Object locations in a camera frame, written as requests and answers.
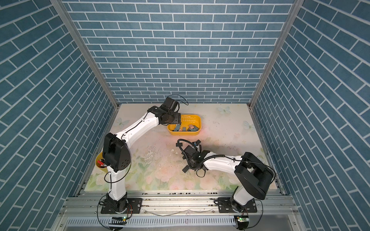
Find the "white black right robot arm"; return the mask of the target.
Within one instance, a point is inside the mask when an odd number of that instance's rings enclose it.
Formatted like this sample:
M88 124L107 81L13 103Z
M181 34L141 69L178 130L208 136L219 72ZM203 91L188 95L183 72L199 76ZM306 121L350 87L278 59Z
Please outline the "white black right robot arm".
M240 187L235 190L232 200L241 206L252 199L264 200L276 176L270 166L250 152L245 152L242 156L227 156L208 150L200 152L192 145L186 149L180 148L180 151L188 163L184 172L190 169L194 171L203 169L234 174L239 180Z

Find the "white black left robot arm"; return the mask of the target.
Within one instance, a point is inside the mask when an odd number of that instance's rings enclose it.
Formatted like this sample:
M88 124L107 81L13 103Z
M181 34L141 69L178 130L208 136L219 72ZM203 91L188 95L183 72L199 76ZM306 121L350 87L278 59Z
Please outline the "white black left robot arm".
M108 169L104 180L110 186L104 202L114 213L122 213L128 208L125 178L132 164L130 148L139 138L158 125L180 124L179 109L179 102L167 97L162 105L149 108L128 128L115 134L108 133L104 137L102 155Z

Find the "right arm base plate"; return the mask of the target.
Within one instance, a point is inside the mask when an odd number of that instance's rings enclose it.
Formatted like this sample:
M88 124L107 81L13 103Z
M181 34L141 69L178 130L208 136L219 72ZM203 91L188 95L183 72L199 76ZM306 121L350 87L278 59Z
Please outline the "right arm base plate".
M219 213L256 213L257 207L255 200L250 200L246 205L240 205L230 197L219 197L214 200L214 204L218 207Z

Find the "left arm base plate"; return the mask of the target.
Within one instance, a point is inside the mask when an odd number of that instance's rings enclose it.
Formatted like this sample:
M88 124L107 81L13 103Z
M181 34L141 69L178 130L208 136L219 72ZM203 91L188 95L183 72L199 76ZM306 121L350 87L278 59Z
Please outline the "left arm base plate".
M111 198L106 198L99 202L101 214L139 214L142 207L142 198L123 198L119 201L114 201Z

